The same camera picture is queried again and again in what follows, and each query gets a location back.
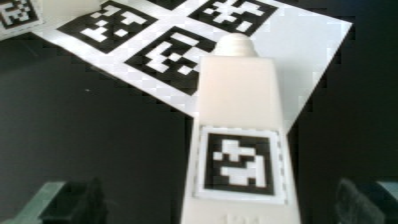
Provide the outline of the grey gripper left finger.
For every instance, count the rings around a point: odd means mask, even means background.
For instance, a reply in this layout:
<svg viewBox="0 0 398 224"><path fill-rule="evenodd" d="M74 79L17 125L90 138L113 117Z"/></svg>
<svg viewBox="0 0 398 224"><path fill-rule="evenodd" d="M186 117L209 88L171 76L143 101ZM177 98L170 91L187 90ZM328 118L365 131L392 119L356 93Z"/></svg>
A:
<svg viewBox="0 0 398 224"><path fill-rule="evenodd" d="M6 224L107 224L102 181L47 182Z"/></svg>

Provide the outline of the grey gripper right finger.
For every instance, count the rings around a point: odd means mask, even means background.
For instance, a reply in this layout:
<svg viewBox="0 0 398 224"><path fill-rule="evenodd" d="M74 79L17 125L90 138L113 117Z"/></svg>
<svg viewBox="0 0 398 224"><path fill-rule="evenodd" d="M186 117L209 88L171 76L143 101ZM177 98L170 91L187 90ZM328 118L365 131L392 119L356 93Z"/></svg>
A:
<svg viewBox="0 0 398 224"><path fill-rule="evenodd" d="M342 179L337 219L338 224L398 224L398 179Z"/></svg>

